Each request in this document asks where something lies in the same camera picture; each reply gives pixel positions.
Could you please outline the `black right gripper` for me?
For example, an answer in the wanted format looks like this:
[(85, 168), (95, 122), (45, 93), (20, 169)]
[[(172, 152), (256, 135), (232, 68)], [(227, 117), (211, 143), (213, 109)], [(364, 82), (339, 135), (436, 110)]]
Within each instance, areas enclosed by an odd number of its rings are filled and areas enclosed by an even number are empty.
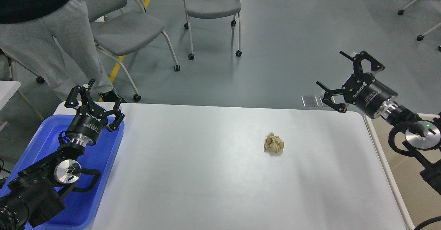
[[(377, 73), (383, 71), (385, 66), (367, 51), (362, 51), (359, 54), (346, 54), (340, 51), (340, 54), (351, 60), (354, 74), (342, 85), (342, 88), (335, 90), (331, 90), (317, 81), (316, 84), (325, 91), (322, 102), (339, 113), (347, 112), (347, 103), (354, 104), (370, 118), (378, 118), (380, 116), (378, 111), (383, 103), (398, 96), (397, 92), (374, 77)], [(364, 60), (370, 63), (369, 72), (363, 71), (362, 61)], [(343, 95), (347, 103), (336, 104), (333, 102), (332, 97), (337, 95)]]

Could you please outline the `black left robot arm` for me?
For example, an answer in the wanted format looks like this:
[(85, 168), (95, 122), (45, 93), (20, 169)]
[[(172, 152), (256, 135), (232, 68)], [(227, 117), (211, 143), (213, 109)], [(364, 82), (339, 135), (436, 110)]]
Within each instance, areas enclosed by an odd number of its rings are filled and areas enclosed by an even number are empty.
[(71, 89), (65, 107), (75, 109), (76, 115), (59, 134), (57, 151), (20, 171), (8, 184), (10, 192), (1, 197), (2, 230), (24, 230), (26, 223), (41, 225), (65, 209), (63, 200), (69, 193), (85, 193), (97, 184), (101, 172), (81, 167), (77, 159), (87, 146), (97, 143), (104, 128), (117, 130), (125, 115), (119, 108), (122, 99), (109, 111), (93, 102), (94, 83), (92, 79)]

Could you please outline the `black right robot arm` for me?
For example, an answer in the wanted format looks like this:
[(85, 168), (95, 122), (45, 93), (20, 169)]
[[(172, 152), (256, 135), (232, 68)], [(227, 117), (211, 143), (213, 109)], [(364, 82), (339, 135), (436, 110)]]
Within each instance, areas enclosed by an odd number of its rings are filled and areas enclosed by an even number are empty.
[(353, 74), (342, 87), (331, 90), (316, 82), (324, 90), (321, 102), (337, 112), (347, 112), (354, 105), (365, 118), (381, 117), (392, 126), (388, 145), (395, 153), (415, 158), (423, 167), (420, 176), (437, 193), (440, 193), (440, 161), (431, 163), (421, 151), (440, 150), (440, 115), (425, 120), (417, 113), (396, 102), (397, 92), (375, 78), (384, 65), (367, 51), (340, 54), (353, 63)]

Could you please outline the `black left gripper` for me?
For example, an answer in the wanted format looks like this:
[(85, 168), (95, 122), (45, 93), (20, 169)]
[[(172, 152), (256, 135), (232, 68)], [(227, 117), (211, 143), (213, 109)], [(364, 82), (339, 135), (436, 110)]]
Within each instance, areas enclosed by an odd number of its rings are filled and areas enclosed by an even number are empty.
[[(94, 103), (90, 95), (90, 89), (94, 83), (95, 79), (91, 79), (88, 84), (76, 85), (71, 89), (65, 101), (66, 108), (77, 110), (66, 130), (66, 137), (69, 139), (87, 138), (88, 146), (96, 144), (104, 126), (109, 132), (113, 132), (119, 128), (125, 117), (120, 109), (122, 98), (118, 98), (112, 110), (109, 111)], [(111, 115), (114, 115), (115, 119), (112, 123), (108, 123), (107, 117)]]

